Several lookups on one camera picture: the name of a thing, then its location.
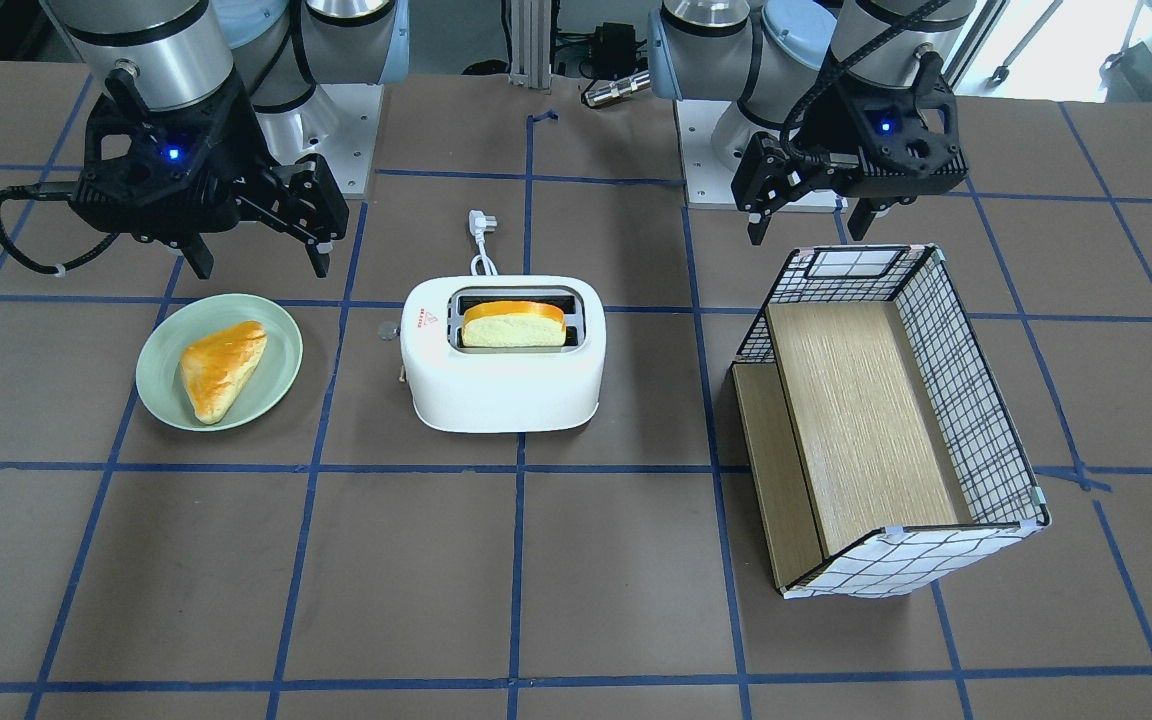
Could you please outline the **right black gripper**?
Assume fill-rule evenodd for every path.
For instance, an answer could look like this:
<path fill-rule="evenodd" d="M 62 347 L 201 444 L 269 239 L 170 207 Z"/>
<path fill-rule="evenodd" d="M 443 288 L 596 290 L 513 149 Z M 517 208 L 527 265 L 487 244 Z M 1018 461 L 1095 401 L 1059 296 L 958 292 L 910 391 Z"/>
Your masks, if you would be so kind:
<path fill-rule="evenodd" d="M 200 281 L 215 263 L 200 233 L 262 222 L 305 243 L 314 275 L 329 276 L 333 241 L 349 222 L 332 169 L 316 152 L 289 165 L 271 156 L 236 71 L 179 109 L 147 108 L 124 68 L 109 70 L 104 83 L 70 197 L 82 219 L 97 232 L 183 234 L 182 258 Z"/>

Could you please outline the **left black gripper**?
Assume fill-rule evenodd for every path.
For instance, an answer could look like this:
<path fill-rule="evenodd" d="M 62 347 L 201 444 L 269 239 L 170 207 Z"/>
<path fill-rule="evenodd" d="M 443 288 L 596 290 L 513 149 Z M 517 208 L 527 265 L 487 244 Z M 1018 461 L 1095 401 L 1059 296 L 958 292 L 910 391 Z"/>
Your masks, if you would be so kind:
<path fill-rule="evenodd" d="M 806 109 L 791 109 L 795 135 L 759 131 L 732 179 L 736 209 L 748 214 L 748 237 L 760 247 L 771 215 L 810 192 L 855 199 L 847 220 L 854 242 L 896 204 L 941 195 L 963 183 L 969 164 L 958 137 L 956 97 L 935 50 L 914 53 L 908 88 L 879 88 L 842 71 L 826 56 Z"/>

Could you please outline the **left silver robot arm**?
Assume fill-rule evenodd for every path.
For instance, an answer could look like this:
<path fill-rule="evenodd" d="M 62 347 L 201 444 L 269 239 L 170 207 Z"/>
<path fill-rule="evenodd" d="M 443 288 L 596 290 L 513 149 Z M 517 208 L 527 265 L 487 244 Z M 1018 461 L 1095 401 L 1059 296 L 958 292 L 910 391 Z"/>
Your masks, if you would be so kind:
<path fill-rule="evenodd" d="M 670 100 L 728 101 L 751 127 L 730 183 L 759 245 L 809 194 L 855 200 L 861 240 L 895 205 L 954 190 L 969 164 L 942 51 L 970 1 L 664 1 L 647 69 Z"/>

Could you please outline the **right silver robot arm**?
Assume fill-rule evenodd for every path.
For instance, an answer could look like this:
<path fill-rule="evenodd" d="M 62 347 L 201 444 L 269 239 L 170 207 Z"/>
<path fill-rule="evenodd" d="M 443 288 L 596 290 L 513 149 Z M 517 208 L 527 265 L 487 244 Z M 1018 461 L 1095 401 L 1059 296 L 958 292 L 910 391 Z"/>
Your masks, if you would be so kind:
<path fill-rule="evenodd" d="M 406 1 L 50 1 L 91 76 L 83 167 L 67 204 L 96 232 L 179 252 L 202 279 L 207 234 L 262 223 L 314 275 L 346 237 L 364 146 L 329 88 L 410 70 Z"/>

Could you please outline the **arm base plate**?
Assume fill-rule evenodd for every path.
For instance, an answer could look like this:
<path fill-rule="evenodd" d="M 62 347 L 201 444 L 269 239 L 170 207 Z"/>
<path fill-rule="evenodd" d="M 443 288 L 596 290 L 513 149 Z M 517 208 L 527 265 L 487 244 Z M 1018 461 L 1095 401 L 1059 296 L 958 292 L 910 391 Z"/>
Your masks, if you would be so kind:
<path fill-rule="evenodd" d="M 736 103 L 675 103 L 679 150 L 684 168 L 687 205 L 702 210 L 735 210 L 732 179 L 742 151 L 760 127 Z"/>
<path fill-rule="evenodd" d="M 384 92 L 381 85 L 320 85 L 298 108 L 257 119 L 280 164 L 323 156 L 344 199 L 362 200 L 369 195 Z"/>

